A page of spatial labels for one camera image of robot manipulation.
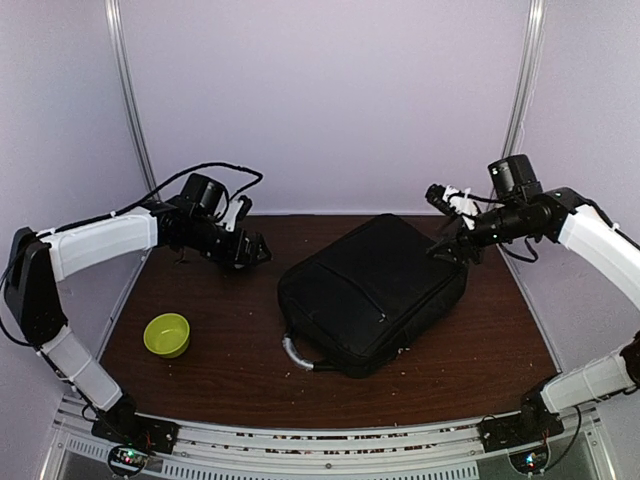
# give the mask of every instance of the black cable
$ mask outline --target black cable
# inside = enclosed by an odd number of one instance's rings
[[[494,200],[492,198],[479,197],[478,195],[473,195],[472,193],[456,192],[456,193],[452,193],[450,196],[470,198],[471,200],[475,200],[476,202],[482,202],[482,203],[499,203],[499,204],[504,203],[501,200]]]
[[[600,216],[600,218],[602,218],[604,223],[606,223],[609,226],[609,228],[613,228],[613,226],[614,226],[613,221],[609,218],[609,215],[607,215],[606,212],[600,207],[600,205],[598,205],[597,202],[595,202],[594,200],[591,200],[590,198],[585,198],[585,202],[590,207],[593,207],[593,209],[596,212],[598,212],[598,215]],[[620,231],[618,229],[616,229],[614,231],[618,235],[620,235],[622,238],[624,238],[627,242],[629,242],[631,245],[633,245],[634,248],[636,248],[637,250],[640,250],[640,245],[638,245],[638,243],[636,243],[636,241],[633,240],[629,235],[627,235],[626,233],[624,233],[623,231]]]
[[[567,445],[567,448],[564,449],[564,452],[562,452],[562,454],[555,460],[555,462],[544,468],[544,473],[547,473],[549,470],[558,465],[562,461],[562,459],[567,456],[567,454],[571,450],[571,447],[573,447],[573,444],[576,443],[576,440],[578,439],[580,427],[582,427],[582,412],[580,412],[580,409],[578,407],[573,408],[575,408],[576,412],[578,413],[578,426],[576,427],[576,432],[573,434],[573,437],[571,437],[571,441],[569,442],[569,445]]]
[[[538,261],[539,255],[538,252],[535,251],[535,249],[533,248],[533,246],[529,243],[529,237],[526,237],[524,239],[524,244],[527,247],[527,250],[529,250],[529,253],[531,254],[531,257],[525,257],[523,255],[519,255],[515,252],[512,252],[511,250],[509,250],[507,247],[504,246],[504,244],[499,244],[498,246],[500,247],[500,249],[507,255],[509,255],[511,258],[515,258],[516,260],[520,260],[522,262],[527,262],[527,263],[535,263]]]
[[[108,220],[108,219],[112,218],[113,216],[124,215],[125,213],[130,212],[131,210],[133,210],[134,208],[142,206],[142,204],[144,202],[146,202],[147,200],[149,200],[152,197],[154,197],[156,194],[158,194],[158,192],[160,192],[162,189],[164,189],[165,187],[167,187],[171,183],[175,182],[179,178],[184,177],[185,175],[187,175],[189,173],[193,173],[193,172],[195,172],[197,170],[202,170],[204,168],[213,168],[213,167],[223,167],[223,168],[227,168],[229,170],[235,170],[237,172],[248,173],[248,174],[253,175],[253,176],[256,177],[254,180],[250,181],[249,183],[243,185],[241,188],[236,190],[235,193],[231,196],[230,201],[233,200],[238,194],[240,194],[240,193],[244,192],[245,190],[253,187],[254,185],[257,185],[258,183],[260,183],[262,181],[262,179],[264,178],[264,175],[262,173],[260,173],[260,172],[258,172],[256,170],[252,170],[251,168],[248,168],[248,167],[243,167],[241,165],[233,165],[231,163],[226,163],[226,162],[205,162],[205,163],[201,163],[199,165],[194,165],[192,167],[185,168],[184,170],[181,170],[178,173],[170,176],[168,179],[166,179],[164,182],[162,182],[160,185],[158,185],[156,188],[151,190],[149,193],[144,195],[139,200],[136,200],[135,202],[127,205],[124,208],[121,208],[120,210],[116,210],[113,213],[113,215],[110,214],[110,213],[105,213],[103,215],[98,215],[96,217],[87,218],[85,220],[80,220],[80,221],[77,221],[77,222],[69,223],[67,225],[63,225],[61,227],[56,228],[55,231],[56,232],[64,232],[66,230],[71,230],[72,228],[82,227],[82,226],[88,225],[90,223],[99,222],[99,221],[102,221],[102,220]],[[45,233],[43,235],[43,237],[47,236],[47,235],[50,235],[50,233]]]
[[[95,420],[91,420],[90,418],[87,418],[85,416],[85,413],[87,413],[87,409],[91,408],[91,404],[87,403],[83,408],[82,408],[82,413],[80,415],[82,415],[82,418],[84,418],[87,422],[89,423],[96,423],[97,419]]]
[[[131,440],[131,438],[129,438],[127,435],[123,435],[120,432],[118,432],[118,430],[116,430],[116,428],[111,425],[111,423],[109,423],[107,421],[106,418],[104,418],[104,415],[102,415],[102,412],[100,411],[100,409],[98,407],[96,407],[93,402],[91,401],[91,399],[89,397],[87,397],[87,395],[85,395],[82,390],[80,390],[79,388],[77,388],[77,393],[78,395],[80,395],[80,398],[82,398],[82,400],[84,400],[85,402],[87,402],[87,404],[84,406],[84,408],[82,409],[82,417],[87,420],[87,421],[91,421],[87,418],[85,418],[84,414],[86,413],[86,409],[90,408],[91,410],[93,410],[93,413],[96,414],[97,419],[94,420],[93,422],[102,422],[109,430],[111,430],[120,440],[122,440],[123,442],[127,442],[128,445],[133,445],[133,441]]]
[[[229,190],[227,190],[227,187],[225,187],[224,185],[222,186],[223,190],[222,190],[222,195],[224,196],[224,210],[220,213],[218,213],[214,218],[214,222],[218,222],[219,220],[223,219],[224,216],[227,214],[227,212],[229,211],[229,203],[231,203],[231,199],[229,198]]]

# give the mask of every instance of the black backpack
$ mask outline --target black backpack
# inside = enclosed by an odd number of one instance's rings
[[[393,360],[465,291],[466,265],[428,257],[434,244],[399,217],[380,215],[289,269],[278,284],[278,302],[292,360],[353,378]],[[325,360],[300,358],[296,335]]]

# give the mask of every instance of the wooden table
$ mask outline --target wooden table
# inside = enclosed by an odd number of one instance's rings
[[[409,351],[354,380],[293,366],[282,349],[276,284],[289,267],[366,217],[250,217],[273,260],[228,272],[189,252],[175,264],[152,253],[122,312],[102,363],[142,413],[184,420],[285,428],[409,425],[517,409],[527,389],[555,373],[536,324],[495,248],[471,268],[467,293]],[[408,219],[433,233],[442,217]],[[191,345],[166,360],[142,343],[155,316],[177,312]],[[311,355],[308,346],[303,353]]]

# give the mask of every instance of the white wall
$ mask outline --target white wall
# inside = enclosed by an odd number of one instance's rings
[[[552,1],[521,151],[546,189],[570,186],[640,239],[640,9],[635,1]],[[640,330],[631,303],[586,262],[541,245],[519,264],[533,307],[563,369],[578,366]],[[640,394],[599,407],[620,461],[640,478]]]
[[[13,232],[104,213],[144,192],[126,127],[104,2],[0,0],[0,265]],[[137,259],[78,274],[66,313],[94,352]],[[19,335],[0,302],[0,315]],[[2,478],[35,478],[61,397],[30,349],[0,335]]]
[[[528,6],[124,0],[156,177],[213,159],[254,166],[262,213],[423,213],[433,181],[488,193]]]

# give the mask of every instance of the green bowl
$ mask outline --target green bowl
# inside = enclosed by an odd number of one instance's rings
[[[144,345],[163,358],[176,358],[189,346],[189,322],[177,313],[154,318],[144,329]]]

